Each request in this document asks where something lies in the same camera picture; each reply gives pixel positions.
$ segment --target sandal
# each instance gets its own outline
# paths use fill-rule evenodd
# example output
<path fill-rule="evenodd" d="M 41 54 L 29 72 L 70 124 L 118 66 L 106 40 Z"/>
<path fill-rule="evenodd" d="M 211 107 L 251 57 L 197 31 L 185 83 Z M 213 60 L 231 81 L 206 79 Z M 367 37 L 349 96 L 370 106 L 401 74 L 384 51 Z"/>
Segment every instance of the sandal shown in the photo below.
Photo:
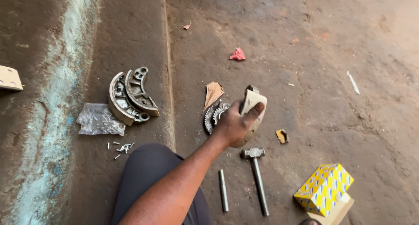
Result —
<path fill-rule="evenodd" d="M 317 225 L 322 225 L 317 219 L 314 219 L 314 218 L 304 219 L 304 221 L 302 221 L 299 225 L 311 225 L 311 223 L 309 222 L 316 222 Z"/>

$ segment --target hammer head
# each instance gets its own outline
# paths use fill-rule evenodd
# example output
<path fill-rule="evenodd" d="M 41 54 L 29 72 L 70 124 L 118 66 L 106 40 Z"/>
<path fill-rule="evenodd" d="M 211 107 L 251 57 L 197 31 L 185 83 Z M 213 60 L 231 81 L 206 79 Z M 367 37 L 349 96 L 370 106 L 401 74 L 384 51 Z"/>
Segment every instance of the hammer head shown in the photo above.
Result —
<path fill-rule="evenodd" d="M 248 150 L 241 150 L 242 158 L 253 158 L 265 156 L 265 149 L 263 148 L 250 148 Z"/>

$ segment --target cardboard box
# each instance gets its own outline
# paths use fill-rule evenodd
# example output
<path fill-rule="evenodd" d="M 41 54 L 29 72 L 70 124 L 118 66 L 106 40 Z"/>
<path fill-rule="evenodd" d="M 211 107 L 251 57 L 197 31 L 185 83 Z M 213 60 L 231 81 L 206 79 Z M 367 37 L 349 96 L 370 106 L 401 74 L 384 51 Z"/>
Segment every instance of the cardboard box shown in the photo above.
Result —
<path fill-rule="evenodd" d="M 307 214 L 311 218 L 317 219 L 322 225 L 339 225 L 354 202 L 354 199 L 352 199 L 348 193 L 345 193 L 343 194 L 342 199 L 338 199 L 336 206 L 332 209 L 328 217 L 323 217 L 310 212 L 307 212 Z"/>
<path fill-rule="evenodd" d="M 307 212 L 327 217 L 353 182 L 341 164 L 321 165 L 294 197 Z"/>

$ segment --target yellow box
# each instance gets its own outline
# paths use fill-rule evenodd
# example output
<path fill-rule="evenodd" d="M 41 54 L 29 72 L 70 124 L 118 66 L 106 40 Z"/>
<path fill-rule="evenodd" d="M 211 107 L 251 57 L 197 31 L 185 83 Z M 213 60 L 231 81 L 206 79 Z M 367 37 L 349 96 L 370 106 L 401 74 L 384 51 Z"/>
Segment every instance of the yellow box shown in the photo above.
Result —
<path fill-rule="evenodd" d="M 327 217 L 353 182 L 341 164 L 321 165 L 294 197 L 307 212 Z"/>

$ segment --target gear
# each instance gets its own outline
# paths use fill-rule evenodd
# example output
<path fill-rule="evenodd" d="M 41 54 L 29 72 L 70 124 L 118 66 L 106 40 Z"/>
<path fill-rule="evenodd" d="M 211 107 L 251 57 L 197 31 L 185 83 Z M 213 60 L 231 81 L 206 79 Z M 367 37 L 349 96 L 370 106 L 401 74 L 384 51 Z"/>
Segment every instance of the gear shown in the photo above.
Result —
<path fill-rule="evenodd" d="M 230 107 L 229 103 L 220 102 L 218 104 L 214 104 L 207 109 L 204 117 L 204 125 L 205 129 L 209 134 L 212 134 L 212 130 L 214 126 L 218 123 L 221 114 L 226 111 Z"/>
<path fill-rule="evenodd" d="M 221 114 L 224 113 L 230 107 L 229 103 L 223 102 L 218 105 L 217 110 L 215 110 L 214 114 L 212 115 L 212 119 L 214 121 L 214 125 L 217 125 L 218 120 L 221 117 Z"/>
<path fill-rule="evenodd" d="M 204 124 L 205 124 L 205 129 L 207 130 L 207 132 L 209 134 L 212 134 L 212 115 L 214 115 L 215 112 L 215 106 L 210 106 L 207 109 L 207 112 L 205 113 L 205 117 L 204 117 Z"/>

